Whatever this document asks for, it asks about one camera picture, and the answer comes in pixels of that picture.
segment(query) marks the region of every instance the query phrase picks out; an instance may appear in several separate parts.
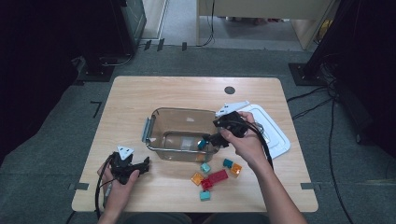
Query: white plastic part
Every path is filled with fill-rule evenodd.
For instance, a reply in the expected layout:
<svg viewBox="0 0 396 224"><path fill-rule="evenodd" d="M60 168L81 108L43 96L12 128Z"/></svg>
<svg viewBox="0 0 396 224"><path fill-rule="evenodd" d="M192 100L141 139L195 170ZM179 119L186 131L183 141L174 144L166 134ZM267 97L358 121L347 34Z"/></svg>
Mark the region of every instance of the white plastic part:
<svg viewBox="0 0 396 224"><path fill-rule="evenodd" d="M133 148L117 146L117 149L119 150L120 157L123 161L125 161L125 159L127 159L132 153L134 153Z"/></svg>
<svg viewBox="0 0 396 224"><path fill-rule="evenodd" d="M270 148L271 157L274 159L290 149L290 141L286 135L279 129L273 119L259 105L248 105L240 111L246 111L253 114L257 123L264 128L262 136Z"/></svg>
<svg viewBox="0 0 396 224"><path fill-rule="evenodd" d="M216 112L216 118L233 113L234 111L242 109L249 104L250 104L249 101L233 103L233 104L224 104L224 106L218 112Z"/></svg>

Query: black hole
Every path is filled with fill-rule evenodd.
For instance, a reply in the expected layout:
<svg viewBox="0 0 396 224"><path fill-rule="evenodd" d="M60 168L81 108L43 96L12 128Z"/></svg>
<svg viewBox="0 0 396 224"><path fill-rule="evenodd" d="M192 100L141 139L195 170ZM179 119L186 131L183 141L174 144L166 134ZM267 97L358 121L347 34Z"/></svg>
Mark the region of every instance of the black hole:
<svg viewBox="0 0 396 224"><path fill-rule="evenodd" d="M230 94L230 95L235 93L235 89L233 87L226 87L224 89L224 91L225 91L225 93Z"/></svg>

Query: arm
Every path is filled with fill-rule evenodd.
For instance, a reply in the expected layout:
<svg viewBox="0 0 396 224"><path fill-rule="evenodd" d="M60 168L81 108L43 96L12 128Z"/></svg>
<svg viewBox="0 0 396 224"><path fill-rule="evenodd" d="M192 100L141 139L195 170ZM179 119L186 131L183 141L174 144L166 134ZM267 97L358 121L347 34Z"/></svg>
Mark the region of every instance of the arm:
<svg viewBox="0 0 396 224"><path fill-rule="evenodd" d="M240 112L248 122L254 122L251 113ZM221 135L235 147L235 153L241 156L253 170L259 181L262 197L272 223L306 223L305 218L291 200L280 183L262 150L262 143L251 130L243 138L233 136L228 130L221 130Z"/></svg>
<svg viewBox="0 0 396 224"><path fill-rule="evenodd" d="M98 174L101 173L103 165L99 168ZM128 183L122 185L118 180L112 181L112 187L110 194L108 195L107 202L106 202L106 209L105 212L100 216L98 223L117 223L117 220L120 217L121 212L124 210L125 206L127 205L129 198L131 196L131 191L136 182L137 178L139 177L139 170L135 170L131 173ZM106 183L113 179L113 174L109 167L105 169L105 173L102 177L102 183ZM103 185L103 192L104 194L107 191L110 183Z"/></svg>

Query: transparent container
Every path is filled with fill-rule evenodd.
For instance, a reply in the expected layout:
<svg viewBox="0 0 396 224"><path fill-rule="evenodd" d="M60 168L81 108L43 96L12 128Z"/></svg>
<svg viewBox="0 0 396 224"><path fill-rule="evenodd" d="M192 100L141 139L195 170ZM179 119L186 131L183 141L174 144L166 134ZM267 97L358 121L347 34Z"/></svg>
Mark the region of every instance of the transparent container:
<svg viewBox="0 0 396 224"><path fill-rule="evenodd" d="M198 144L204 134L219 130L213 124L215 112L185 108L158 108L147 119L142 141L148 149L167 161L210 161L219 151L210 143L202 149Z"/></svg>

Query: red block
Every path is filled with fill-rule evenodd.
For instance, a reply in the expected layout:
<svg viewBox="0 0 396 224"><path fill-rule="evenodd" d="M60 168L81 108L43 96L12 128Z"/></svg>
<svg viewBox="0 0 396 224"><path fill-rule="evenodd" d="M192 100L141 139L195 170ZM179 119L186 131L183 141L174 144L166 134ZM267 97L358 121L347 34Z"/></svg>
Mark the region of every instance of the red block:
<svg viewBox="0 0 396 224"><path fill-rule="evenodd" d="M212 184L212 182L210 181L209 178L203 179L203 180L201 181L201 185L202 185L202 188L203 188L204 190L208 190L208 189L211 189L211 188L213 187L213 184Z"/></svg>
<svg viewBox="0 0 396 224"><path fill-rule="evenodd" d="M225 172L225 170L220 170L217 171L211 175L209 175L209 180L210 182L212 182L212 184L216 184L218 182L220 182L221 180L227 179L228 175L227 172Z"/></svg>

